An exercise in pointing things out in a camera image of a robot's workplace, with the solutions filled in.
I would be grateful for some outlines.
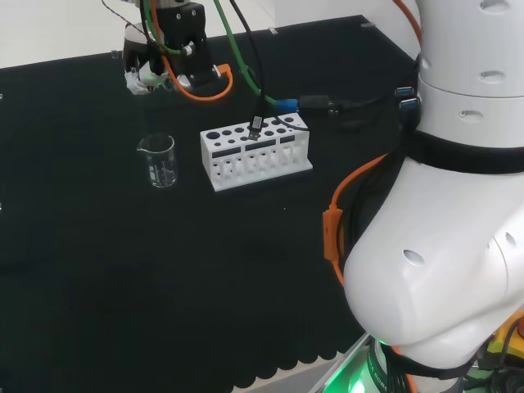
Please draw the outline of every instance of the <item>wall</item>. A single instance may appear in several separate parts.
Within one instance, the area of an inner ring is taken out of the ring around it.
[[[420,20],[415,0],[404,3]],[[352,15],[364,15],[412,58],[419,53],[411,25],[392,0],[277,0],[275,21],[279,27]]]
[[[271,1],[265,0],[271,11]],[[206,33],[224,35],[213,0],[196,0],[206,7]],[[138,9],[120,0],[106,0],[133,23]],[[222,6],[234,33],[244,31],[228,0]],[[256,0],[237,0],[252,29],[274,26],[273,16]],[[101,0],[0,0],[0,69],[40,61],[121,50],[123,22]]]

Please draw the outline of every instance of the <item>black tablecloth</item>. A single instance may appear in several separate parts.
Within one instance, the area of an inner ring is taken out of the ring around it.
[[[412,61],[365,22],[256,33],[268,91],[392,90]],[[210,44],[236,77],[211,105],[133,97],[110,54],[0,70],[4,393],[225,392],[362,334],[323,259],[321,218],[337,184],[393,146],[394,111],[366,133],[310,122],[314,170],[215,193],[199,132],[248,121],[255,99],[227,40]],[[149,186],[135,151],[157,131],[177,143],[167,192]]]

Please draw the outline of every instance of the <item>orange cable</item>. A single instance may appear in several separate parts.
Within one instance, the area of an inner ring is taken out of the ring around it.
[[[367,172],[369,169],[373,168],[374,166],[377,166],[378,163],[380,161],[382,161],[386,156],[387,156],[387,154],[385,154],[384,156],[380,156],[380,157],[376,158],[373,161],[369,161],[366,165],[362,165],[355,172],[353,172],[347,178],[345,178],[342,181],[342,183],[340,183],[340,185],[336,189],[335,193],[333,194],[333,198],[331,199],[331,206],[330,206],[330,208],[331,207],[333,207],[333,208],[337,207],[338,198],[342,194],[342,191],[344,191],[344,188],[346,188],[350,183],[352,183],[361,174],[363,174],[364,172]]]
[[[393,0],[393,3],[397,5],[398,8],[406,15],[406,18],[408,18],[409,23],[413,27],[413,30],[415,34],[417,35],[418,43],[422,44],[422,29],[420,28],[420,25],[417,22],[417,19],[413,15],[413,13],[409,10],[409,8],[402,2],[402,0]]]
[[[361,174],[378,165],[384,157],[387,155],[380,156],[373,161],[368,162],[366,165],[361,166],[355,172],[350,174],[347,178],[342,181],[338,186],[333,195],[331,205],[329,209],[323,213],[323,226],[324,226],[324,258],[331,261],[335,273],[337,274],[338,281],[344,286],[344,275],[342,274],[340,261],[338,257],[338,246],[337,246],[337,232],[338,225],[341,221],[342,210],[337,208],[338,198],[342,191],[352,183]]]
[[[151,2],[151,16],[153,19],[153,24],[155,25],[156,33],[159,37],[162,36],[162,30],[160,29],[160,25],[158,23],[158,13],[156,12],[156,0],[145,0]],[[222,64],[219,65],[218,69],[220,74],[226,74],[229,79],[228,86],[226,89],[212,97],[198,97],[193,94],[191,94],[188,90],[182,86],[182,84],[178,81],[177,75],[174,74],[173,69],[171,68],[171,64],[169,63],[168,58],[165,55],[162,55],[162,60],[164,61],[164,67],[167,69],[170,78],[173,80],[174,85],[177,87],[177,89],[186,97],[191,98],[194,101],[199,102],[211,102],[211,101],[217,101],[220,98],[225,97],[232,89],[233,87],[233,73],[231,72],[231,67],[228,64]]]
[[[393,351],[397,355],[402,355],[398,346],[392,346],[391,349],[393,349]],[[408,378],[409,390],[411,391],[411,393],[417,393],[417,387],[415,386],[415,381],[413,380],[413,376],[406,374],[406,377]]]

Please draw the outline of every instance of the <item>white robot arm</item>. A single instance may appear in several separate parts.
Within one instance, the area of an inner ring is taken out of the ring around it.
[[[346,297],[379,341],[447,369],[524,304],[524,167],[511,159],[524,147],[524,2],[417,3],[418,133],[443,147],[442,165],[405,159],[346,261]],[[454,383],[415,382],[424,393]]]

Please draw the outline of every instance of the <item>test tube rack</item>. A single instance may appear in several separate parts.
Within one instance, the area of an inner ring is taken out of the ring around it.
[[[306,128],[298,114],[280,116]],[[249,123],[201,133],[202,164],[215,191],[240,187],[313,169],[308,160],[309,132],[264,121],[258,141],[248,139]]]

